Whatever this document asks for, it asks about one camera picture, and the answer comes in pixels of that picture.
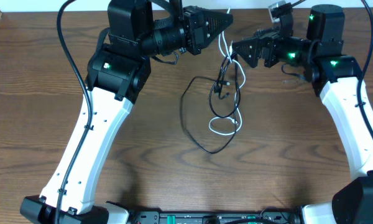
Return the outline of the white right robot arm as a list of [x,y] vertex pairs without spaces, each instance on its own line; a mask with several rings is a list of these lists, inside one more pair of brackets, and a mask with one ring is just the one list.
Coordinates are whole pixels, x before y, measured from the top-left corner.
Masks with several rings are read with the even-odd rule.
[[340,6],[313,6],[303,39],[293,34],[292,9],[284,1],[271,5],[274,26],[233,43],[233,51],[253,68],[259,60],[266,67],[279,62],[303,67],[302,79],[312,84],[336,125],[351,182],[330,202],[298,207],[289,222],[373,223],[373,109],[364,83],[367,68],[342,53],[345,15]]

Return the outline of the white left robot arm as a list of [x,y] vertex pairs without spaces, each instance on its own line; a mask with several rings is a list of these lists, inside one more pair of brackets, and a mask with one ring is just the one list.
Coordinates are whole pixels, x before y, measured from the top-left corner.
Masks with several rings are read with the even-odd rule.
[[38,195],[20,213],[32,223],[129,221],[120,205],[95,202],[99,176],[115,136],[150,73],[152,60],[183,52],[198,55],[233,23],[232,15],[181,1],[111,0],[109,27],[98,37],[80,77],[83,102],[61,161]]

